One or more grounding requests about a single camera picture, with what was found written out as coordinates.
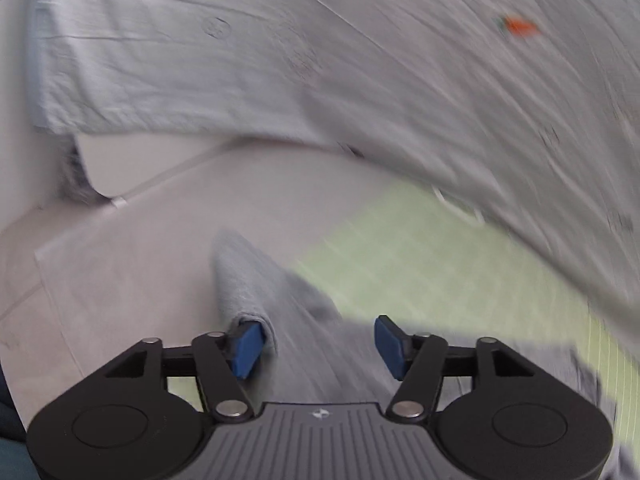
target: gray bed sheet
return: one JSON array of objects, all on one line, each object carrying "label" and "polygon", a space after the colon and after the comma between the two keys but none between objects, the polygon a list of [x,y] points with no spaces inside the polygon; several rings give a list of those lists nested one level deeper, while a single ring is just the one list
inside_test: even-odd
[{"label": "gray bed sheet", "polygon": [[[640,0],[37,0],[48,128],[348,145],[472,200],[640,356]],[[526,36],[505,17],[535,24]]]}]

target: green tiled surface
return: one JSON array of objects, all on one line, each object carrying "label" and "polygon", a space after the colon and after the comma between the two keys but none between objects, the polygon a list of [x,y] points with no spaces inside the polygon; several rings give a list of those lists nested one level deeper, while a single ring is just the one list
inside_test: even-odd
[{"label": "green tiled surface", "polygon": [[296,271],[343,314],[535,342],[571,342],[618,402],[616,433],[640,462],[640,374],[585,298],[531,250],[472,225],[402,182],[313,250]]}]

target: metal screw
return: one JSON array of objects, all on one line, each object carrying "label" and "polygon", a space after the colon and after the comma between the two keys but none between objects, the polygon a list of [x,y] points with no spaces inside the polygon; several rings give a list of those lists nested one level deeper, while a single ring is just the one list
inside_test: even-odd
[{"label": "metal screw", "polygon": [[242,400],[223,400],[216,406],[216,411],[224,416],[244,415],[249,407]]},{"label": "metal screw", "polygon": [[424,408],[420,402],[415,402],[413,400],[401,400],[391,407],[391,411],[397,416],[401,416],[403,418],[414,418],[422,415]]}]

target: green mat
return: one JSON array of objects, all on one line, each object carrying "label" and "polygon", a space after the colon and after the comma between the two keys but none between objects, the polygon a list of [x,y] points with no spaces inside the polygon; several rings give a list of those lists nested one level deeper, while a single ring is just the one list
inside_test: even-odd
[{"label": "green mat", "polygon": [[574,344],[616,399],[616,434],[640,463],[636,364],[584,296],[500,228],[473,225],[402,182],[295,270],[350,317],[388,314],[448,332]]}]

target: blue gripper pad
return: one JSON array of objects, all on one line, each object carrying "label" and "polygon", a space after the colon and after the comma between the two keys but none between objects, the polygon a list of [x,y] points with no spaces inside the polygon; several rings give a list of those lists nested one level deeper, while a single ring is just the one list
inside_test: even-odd
[{"label": "blue gripper pad", "polygon": [[231,371],[238,379],[246,379],[264,346],[264,334],[258,322],[248,323],[249,327],[234,341]]},{"label": "blue gripper pad", "polygon": [[378,353],[391,375],[396,380],[402,381],[408,368],[404,360],[402,338],[398,337],[391,327],[387,326],[384,320],[379,317],[374,325],[374,339]]}]

